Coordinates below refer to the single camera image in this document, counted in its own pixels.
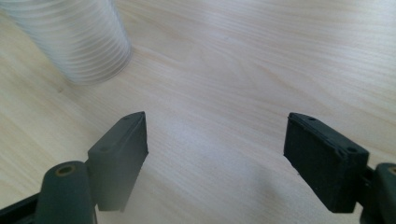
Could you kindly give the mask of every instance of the table surface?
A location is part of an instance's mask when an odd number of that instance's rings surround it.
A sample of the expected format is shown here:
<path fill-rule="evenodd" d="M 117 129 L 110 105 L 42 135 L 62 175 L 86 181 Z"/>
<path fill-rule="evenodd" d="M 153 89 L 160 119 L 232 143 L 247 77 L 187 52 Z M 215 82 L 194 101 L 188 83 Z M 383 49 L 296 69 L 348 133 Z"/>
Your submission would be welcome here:
<path fill-rule="evenodd" d="M 0 207 L 146 111 L 149 155 L 123 214 L 99 223 L 358 223 L 286 158 L 289 112 L 396 162 L 394 1 L 116 0 L 134 55 L 76 86 L 0 12 Z"/>

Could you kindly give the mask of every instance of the light wood surface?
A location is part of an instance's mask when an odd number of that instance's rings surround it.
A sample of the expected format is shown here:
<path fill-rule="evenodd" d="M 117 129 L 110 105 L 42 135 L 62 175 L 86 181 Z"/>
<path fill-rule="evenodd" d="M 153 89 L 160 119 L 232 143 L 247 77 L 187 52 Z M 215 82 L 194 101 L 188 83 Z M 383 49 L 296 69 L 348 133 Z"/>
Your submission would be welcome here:
<path fill-rule="evenodd" d="M 65 81 L 0 12 L 0 207 L 146 111 L 149 155 L 125 213 L 99 223 L 358 223 L 283 157 L 289 112 L 396 162 L 394 1 L 116 0 L 134 55 L 107 82 Z"/>

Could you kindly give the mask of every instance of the tabletop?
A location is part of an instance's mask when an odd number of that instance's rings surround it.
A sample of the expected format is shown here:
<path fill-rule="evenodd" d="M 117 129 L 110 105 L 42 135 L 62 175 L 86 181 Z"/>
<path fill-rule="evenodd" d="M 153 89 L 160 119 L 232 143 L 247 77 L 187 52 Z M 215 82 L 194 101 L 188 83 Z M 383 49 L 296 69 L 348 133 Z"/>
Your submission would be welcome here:
<path fill-rule="evenodd" d="M 134 54 L 67 82 L 0 12 L 0 208 L 85 161 L 145 111 L 148 157 L 124 213 L 99 223 L 359 223 L 330 213 L 283 156 L 289 112 L 396 162 L 394 1 L 116 0 Z"/>

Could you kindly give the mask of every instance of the plastic cup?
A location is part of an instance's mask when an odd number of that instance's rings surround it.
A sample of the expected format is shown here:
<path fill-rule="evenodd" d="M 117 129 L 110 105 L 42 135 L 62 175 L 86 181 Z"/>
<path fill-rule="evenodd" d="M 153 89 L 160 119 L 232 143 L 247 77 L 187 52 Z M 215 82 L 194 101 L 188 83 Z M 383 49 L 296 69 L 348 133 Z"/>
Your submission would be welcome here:
<path fill-rule="evenodd" d="M 0 0 L 0 8 L 73 83 L 108 80 L 131 59 L 112 0 Z"/>

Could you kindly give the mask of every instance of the cup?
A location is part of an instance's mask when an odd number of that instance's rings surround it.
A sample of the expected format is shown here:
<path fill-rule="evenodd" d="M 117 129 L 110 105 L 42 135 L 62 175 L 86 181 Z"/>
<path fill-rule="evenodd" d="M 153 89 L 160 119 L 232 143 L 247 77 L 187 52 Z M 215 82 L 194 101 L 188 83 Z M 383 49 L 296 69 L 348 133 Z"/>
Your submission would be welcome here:
<path fill-rule="evenodd" d="M 131 59 L 112 0 L 0 0 L 0 8 L 73 83 L 108 80 Z"/>

